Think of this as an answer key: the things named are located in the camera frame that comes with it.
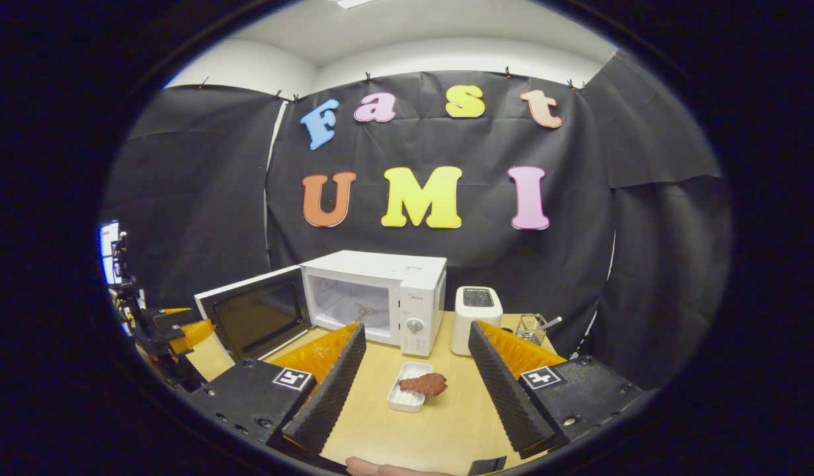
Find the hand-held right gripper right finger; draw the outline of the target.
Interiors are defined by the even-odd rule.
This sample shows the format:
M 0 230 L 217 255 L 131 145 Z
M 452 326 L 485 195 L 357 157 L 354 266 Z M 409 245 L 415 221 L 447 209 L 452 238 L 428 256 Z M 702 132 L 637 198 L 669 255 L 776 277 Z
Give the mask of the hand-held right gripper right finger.
M 594 356 L 567 360 L 483 321 L 471 323 L 468 349 L 522 458 L 593 434 L 648 394 Z

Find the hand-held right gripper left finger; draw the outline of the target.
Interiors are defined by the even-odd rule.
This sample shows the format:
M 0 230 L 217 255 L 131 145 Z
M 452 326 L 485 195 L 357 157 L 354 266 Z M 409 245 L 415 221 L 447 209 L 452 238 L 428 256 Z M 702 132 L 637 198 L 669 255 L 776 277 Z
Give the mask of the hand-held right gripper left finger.
M 187 398 L 241 439 L 315 460 L 340 418 L 365 350 L 365 326 L 350 323 L 271 364 L 240 360 Z

